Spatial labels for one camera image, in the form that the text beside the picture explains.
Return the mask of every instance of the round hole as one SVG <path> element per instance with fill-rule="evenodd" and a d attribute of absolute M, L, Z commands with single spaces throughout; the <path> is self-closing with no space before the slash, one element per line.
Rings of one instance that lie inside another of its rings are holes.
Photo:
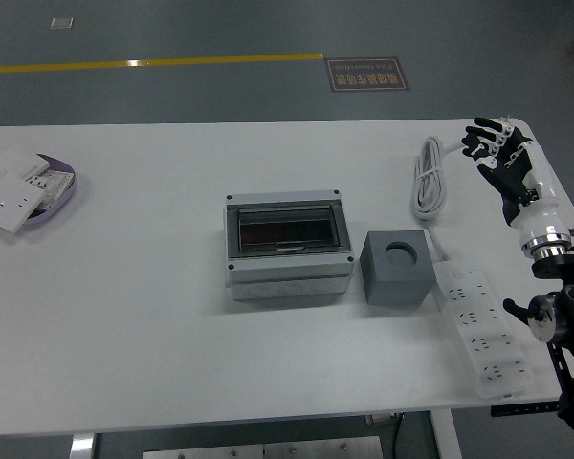
<path fill-rule="evenodd" d="M 387 261 L 402 268 L 409 268 L 417 263 L 417 252 L 406 242 L 392 242 L 385 249 Z"/>

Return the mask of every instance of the white table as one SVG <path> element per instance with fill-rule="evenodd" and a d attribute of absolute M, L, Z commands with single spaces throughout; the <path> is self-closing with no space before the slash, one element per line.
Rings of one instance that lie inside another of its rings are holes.
<path fill-rule="evenodd" d="M 431 295 L 414 310 L 369 307 L 359 264 L 340 296 L 235 302 L 224 288 L 227 194 L 338 188 L 359 255 L 369 230 L 421 228 L 413 157 L 467 123 L 0 127 L 0 152 L 53 156 L 78 181 L 43 226 L 0 229 L 0 434 L 490 404 Z M 483 267 L 499 298 L 526 305 L 557 288 L 533 278 L 472 161 L 454 153 L 445 166 L 446 251 Z M 546 346 L 510 320 L 535 383 L 508 402 L 556 399 Z"/>

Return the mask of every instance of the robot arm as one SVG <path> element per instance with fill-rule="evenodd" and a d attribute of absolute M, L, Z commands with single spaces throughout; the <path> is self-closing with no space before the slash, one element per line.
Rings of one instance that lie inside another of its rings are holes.
<path fill-rule="evenodd" d="M 563 282 L 560 292 L 534 297 L 527 309 L 512 299 L 504 300 L 504 309 L 547 343 L 562 389 L 558 414 L 574 429 L 574 378 L 563 353 L 574 357 L 574 252 L 557 214 L 551 168 L 540 145 L 508 120 L 476 118 L 475 124 L 466 128 L 464 155 L 501 194 L 506 223 L 519 232 L 525 256 L 534 259 L 534 277 Z"/>

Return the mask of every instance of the white switch panel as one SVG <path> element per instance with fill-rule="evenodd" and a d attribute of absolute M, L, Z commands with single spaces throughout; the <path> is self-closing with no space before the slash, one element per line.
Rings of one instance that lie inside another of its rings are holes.
<path fill-rule="evenodd" d="M 20 179 L 28 179 L 49 167 L 49 163 L 38 155 L 22 154 L 7 150 L 0 155 L 0 181 L 11 173 Z"/>
<path fill-rule="evenodd" d="M 0 227 L 16 232 L 45 197 L 45 191 L 8 173 L 0 181 Z"/>

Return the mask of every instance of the electrical distribution box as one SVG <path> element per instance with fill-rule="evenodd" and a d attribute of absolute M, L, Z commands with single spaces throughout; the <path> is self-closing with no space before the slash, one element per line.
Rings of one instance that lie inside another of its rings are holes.
<path fill-rule="evenodd" d="M 355 259 L 337 190 L 229 195 L 224 223 L 232 298 L 346 291 Z"/>

